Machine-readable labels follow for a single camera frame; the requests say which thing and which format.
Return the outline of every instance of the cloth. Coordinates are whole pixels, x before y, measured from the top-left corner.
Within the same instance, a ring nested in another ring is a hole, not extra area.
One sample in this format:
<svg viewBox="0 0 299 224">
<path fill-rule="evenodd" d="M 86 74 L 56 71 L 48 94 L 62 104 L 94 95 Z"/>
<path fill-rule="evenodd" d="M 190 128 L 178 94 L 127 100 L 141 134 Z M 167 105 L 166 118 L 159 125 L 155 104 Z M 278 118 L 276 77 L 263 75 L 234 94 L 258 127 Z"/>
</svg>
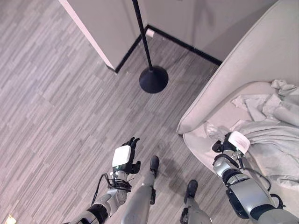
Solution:
<svg viewBox="0 0 299 224">
<path fill-rule="evenodd" d="M 281 187 L 299 192 L 299 88 L 284 80 L 271 84 L 278 94 L 240 95 L 232 103 L 253 121 L 239 120 L 229 131 L 250 140 L 249 154 L 262 173 Z M 223 141 L 229 132 L 208 124 L 207 135 Z"/>
</svg>

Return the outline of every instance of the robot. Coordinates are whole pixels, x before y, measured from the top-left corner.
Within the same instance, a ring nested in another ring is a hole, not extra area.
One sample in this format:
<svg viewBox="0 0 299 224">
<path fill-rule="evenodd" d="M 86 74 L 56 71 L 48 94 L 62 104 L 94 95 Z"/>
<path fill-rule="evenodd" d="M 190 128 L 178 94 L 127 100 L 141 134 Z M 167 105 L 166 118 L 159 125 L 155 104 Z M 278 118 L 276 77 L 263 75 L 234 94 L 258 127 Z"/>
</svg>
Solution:
<svg viewBox="0 0 299 224">
<path fill-rule="evenodd" d="M 92 205 L 70 224 L 103 224 L 111 217 L 127 199 L 131 185 L 127 181 L 129 174 L 136 174 L 140 170 L 141 162 L 133 164 L 135 147 L 139 139 L 131 138 L 127 143 L 117 148 L 112 161 L 112 183 L 107 174 L 99 180 Z M 254 224 L 299 224 L 299 218 L 283 210 L 280 200 L 278 208 L 269 192 L 255 180 L 243 174 L 239 169 L 239 161 L 243 168 L 242 157 L 247 152 L 250 142 L 239 132 L 226 135 L 224 142 L 216 142 L 212 149 L 220 153 L 214 159 L 214 171 L 222 178 L 227 187 L 226 194 L 237 216 L 250 219 Z M 157 177 L 159 158 L 153 156 L 150 161 L 149 172 L 144 178 L 142 186 L 136 191 L 128 203 L 127 210 L 121 224 L 146 224 L 149 218 L 150 204 L 155 203 L 154 189 Z M 106 179 L 109 190 L 107 194 L 97 199 L 99 184 Z M 194 200 L 198 184 L 191 180 L 187 186 L 180 222 L 182 224 L 211 224 L 210 217 L 202 211 Z"/>
<path fill-rule="evenodd" d="M 127 181 L 129 174 L 137 174 L 141 162 L 133 164 L 135 148 L 139 138 L 131 138 L 127 143 L 118 147 L 112 160 L 112 182 L 107 174 L 100 177 L 97 190 L 94 194 L 91 207 L 82 212 L 69 224 L 103 224 L 111 217 L 118 208 L 126 202 L 127 193 L 131 192 L 131 185 Z M 153 156 L 150 160 L 149 172 L 146 174 L 142 186 L 131 198 L 121 224 L 146 224 L 149 218 L 150 204 L 155 203 L 156 190 L 154 189 L 155 178 L 157 177 L 159 158 Z M 97 194 L 99 185 L 105 178 L 109 190 L 99 199 Z"/>
<path fill-rule="evenodd" d="M 226 194 L 237 216 L 250 219 L 254 224 L 299 224 L 299 218 L 283 210 L 279 196 L 271 194 L 264 186 L 245 175 L 242 157 L 250 146 L 249 140 L 239 132 L 228 133 L 223 143 L 217 141 L 212 149 L 220 153 L 214 159 L 213 169 L 227 187 Z M 199 209 L 194 200 L 197 182 L 189 182 L 180 222 L 182 224 L 211 224 L 209 216 Z M 276 208 L 272 197 L 279 199 Z"/>
</svg>

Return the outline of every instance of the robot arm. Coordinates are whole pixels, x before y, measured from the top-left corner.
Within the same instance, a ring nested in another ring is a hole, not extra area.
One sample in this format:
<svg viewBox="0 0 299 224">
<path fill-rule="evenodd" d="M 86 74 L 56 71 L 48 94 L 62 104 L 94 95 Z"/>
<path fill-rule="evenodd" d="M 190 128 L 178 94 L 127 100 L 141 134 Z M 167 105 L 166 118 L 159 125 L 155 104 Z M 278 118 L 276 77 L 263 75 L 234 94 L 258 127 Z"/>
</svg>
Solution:
<svg viewBox="0 0 299 224">
<path fill-rule="evenodd" d="M 215 152 L 214 171 L 228 188 L 226 194 L 237 216 L 249 218 L 257 224 L 298 224 L 299 219 L 288 211 L 275 208 L 269 192 L 255 180 L 239 170 L 236 160 L 242 167 L 242 156 L 250 142 L 239 132 L 226 135 L 224 142 L 213 146 Z"/>
<path fill-rule="evenodd" d="M 110 174 L 112 183 L 110 183 L 107 174 L 103 174 L 100 178 L 101 181 L 104 177 L 108 183 L 109 190 L 107 194 L 101 196 L 96 201 L 99 181 L 91 207 L 81 213 L 70 224 L 103 224 L 108 217 L 112 216 L 126 202 L 127 193 L 131 191 L 131 185 L 127 182 L 127 177 L 129 174 L 137 174 L 141 165 L 140 161 L 133 164 L 138 140 L 133 137 L 115 150 L 112 161 L 113 171 Z"/>
</svg>

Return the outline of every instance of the black lamp pole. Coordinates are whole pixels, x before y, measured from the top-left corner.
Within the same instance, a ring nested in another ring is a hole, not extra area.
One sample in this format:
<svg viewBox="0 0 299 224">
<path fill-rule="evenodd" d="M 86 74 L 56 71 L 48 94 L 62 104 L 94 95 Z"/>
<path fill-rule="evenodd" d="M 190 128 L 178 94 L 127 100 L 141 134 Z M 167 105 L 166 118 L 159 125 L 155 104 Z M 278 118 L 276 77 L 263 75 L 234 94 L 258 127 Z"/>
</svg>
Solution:
<svg viewBox="0 0 299 224">
<path fill-rule="evenodd" d="M 159 66 L 152 66 L 151 64 L 148 43 L 145 38 L 145 32 L 142 24 L 138 1 L 137 0 L 132 0 L 132 1 L 133 1 L 136 17 L 137 17 L 146 57 L 149 63 L 149 67 L 143 70 L 143 72 L 139 77 L 139 84 L 144 91 L 148 93 L 157 93 L 162 91 L 167 86 L 168 74 L 164 68 L 161 68 Z"/>
</svg>

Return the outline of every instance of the wall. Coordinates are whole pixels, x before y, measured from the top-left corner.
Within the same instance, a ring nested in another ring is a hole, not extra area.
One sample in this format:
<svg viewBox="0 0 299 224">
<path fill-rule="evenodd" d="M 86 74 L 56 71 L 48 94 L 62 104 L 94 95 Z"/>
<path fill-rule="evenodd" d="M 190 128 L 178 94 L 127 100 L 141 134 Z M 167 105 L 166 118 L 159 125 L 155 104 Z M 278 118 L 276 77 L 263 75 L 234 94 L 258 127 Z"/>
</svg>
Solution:
<svg viewBox="0 0 299 224">
<path fill-rule="evenodd" d="M 86 35 L 93 47 L 98 51 L 105 63 L 115 69 L 140 34 L 132 1 L 59 1 Z M 143 0 L 139 0 L 139 7 L 143 24 L 146 26 L 148 22 L 143 7 Z M 70 13 L 71 10 L 73 10 L 73 14 L 75 13 L 77 17 Z"/>
<path fill-rule="evenodd" d="M 224 60 L 276 0 L 145 0 L 148 23 Z"/>
</svg>

